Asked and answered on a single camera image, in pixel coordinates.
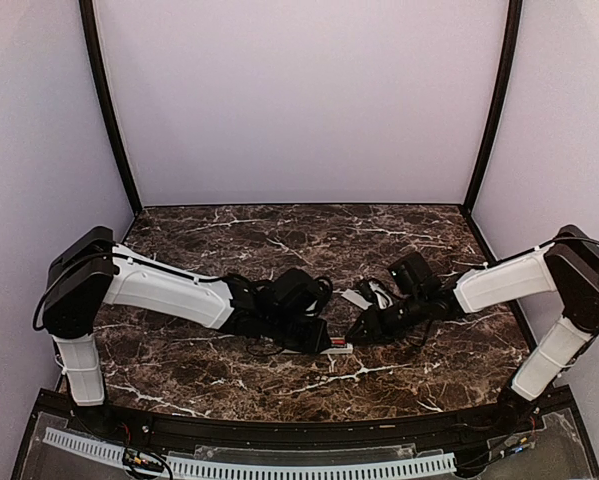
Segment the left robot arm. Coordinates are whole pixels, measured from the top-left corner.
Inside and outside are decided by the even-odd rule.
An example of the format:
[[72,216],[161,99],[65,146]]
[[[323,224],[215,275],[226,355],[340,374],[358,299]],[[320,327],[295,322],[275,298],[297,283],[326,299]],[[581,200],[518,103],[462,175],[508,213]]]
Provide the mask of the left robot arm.
[[50,264],[33,328],[52,337],[82,421],[110,436],[120,415],[105,402],[94,338],[102,305],[138,307],[232,336],[267,338],[291,352],[320,354],[333,346],[320,316],[332,290],[328,278],[296,268],[275,280],[187,272],[133,252],[114,241],[111,229],[97,226]]

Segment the left black frame post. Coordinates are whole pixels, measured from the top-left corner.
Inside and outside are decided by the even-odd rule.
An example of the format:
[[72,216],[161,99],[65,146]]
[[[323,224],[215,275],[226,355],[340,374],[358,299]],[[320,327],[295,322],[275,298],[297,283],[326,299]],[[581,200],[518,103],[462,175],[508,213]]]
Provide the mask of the left black frame post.
[[92,0],[79,0],[78,5],[91,74],[108,142],[126,199],[133,215],[137,216],[142,212],[143,205],[131,172],[113,105],[95,15],[95,3]]

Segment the white remote battery cover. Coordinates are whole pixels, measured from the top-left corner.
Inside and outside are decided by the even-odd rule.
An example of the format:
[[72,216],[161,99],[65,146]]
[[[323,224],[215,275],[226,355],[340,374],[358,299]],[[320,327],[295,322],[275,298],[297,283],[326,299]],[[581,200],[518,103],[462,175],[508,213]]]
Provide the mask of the white remote battery cover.
[[366,310],[372,305],[372,303],[367,301],[361,294],[351,289],[346,289],[341,296],[361,310]]

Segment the white remote control body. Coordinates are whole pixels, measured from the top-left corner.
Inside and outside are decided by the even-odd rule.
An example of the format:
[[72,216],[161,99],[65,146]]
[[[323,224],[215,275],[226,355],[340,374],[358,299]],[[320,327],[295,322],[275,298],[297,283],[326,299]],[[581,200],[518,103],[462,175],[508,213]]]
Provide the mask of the white remote control body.
[[[331,346],[323,351],[317,352],[317,355],[346,355],[352,354],[354,347],[351,343],[345,341],[333,342]],[[295,350],[284,349],[281,351],[282,355],[306,355],[306,352],[299,352]]]

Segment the black frame post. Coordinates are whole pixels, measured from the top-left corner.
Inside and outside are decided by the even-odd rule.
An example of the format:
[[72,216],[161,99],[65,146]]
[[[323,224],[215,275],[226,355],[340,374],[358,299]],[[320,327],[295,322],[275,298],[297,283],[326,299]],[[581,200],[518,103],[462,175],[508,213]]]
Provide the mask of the black frame post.
[[473,214],[494,147],[512,72],[522,9],[522,0],[508,1],[502,46],[491,101],[475,165],[462,203],[462,210],[466,217],[471,217]]
[[91,74],[108,142],[126,199],[133,215],[137,216],[142,212],[143,205],[131,172],[113,105],[95,15],[95,3],[92,0],[79,0],[78,5]]

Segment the black front rail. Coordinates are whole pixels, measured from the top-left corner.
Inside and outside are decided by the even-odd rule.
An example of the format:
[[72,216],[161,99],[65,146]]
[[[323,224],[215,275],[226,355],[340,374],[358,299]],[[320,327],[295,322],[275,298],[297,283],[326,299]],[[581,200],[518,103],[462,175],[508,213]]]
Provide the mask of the black front rail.
[[65,398],[59,412],[79,431],[158,451],[193,451],[202,446],[299,451],[402,444],[418,450],[483,450],[491,439],[531,428],[530,416],[497,420],[493,405],[387,420],[317,423],[210,420],[116,406],[75,407]]

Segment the right black frame post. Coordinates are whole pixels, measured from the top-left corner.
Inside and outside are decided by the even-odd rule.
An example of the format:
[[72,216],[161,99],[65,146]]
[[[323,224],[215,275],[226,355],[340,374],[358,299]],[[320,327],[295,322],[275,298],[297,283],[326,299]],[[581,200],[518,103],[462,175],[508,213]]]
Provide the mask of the right black frame post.
[[462,210],[466,217],[471,217],[473,214],[494,147],[512,72],[522,9],[522,0],[508,1],[502,46],[491,101],[475,165],[462,203]]

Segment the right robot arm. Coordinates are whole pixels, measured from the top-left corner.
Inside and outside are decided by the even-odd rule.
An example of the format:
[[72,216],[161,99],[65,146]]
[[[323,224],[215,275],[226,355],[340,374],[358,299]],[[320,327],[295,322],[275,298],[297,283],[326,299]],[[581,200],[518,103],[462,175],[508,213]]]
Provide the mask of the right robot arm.
[[393,262],[388,271],[398,295],[377,280],[361,282],[368,302],[345,335],[353,345],[387,344],[422,322],[454,320],[495,305],[555,293],[562,310],[553,326],[511,377],[511,395],[495,405],[489,424],[513,432],[528,405],[599,336],[599,240],[574,225],[524,252],[486,263],[443,281],[418,252]]

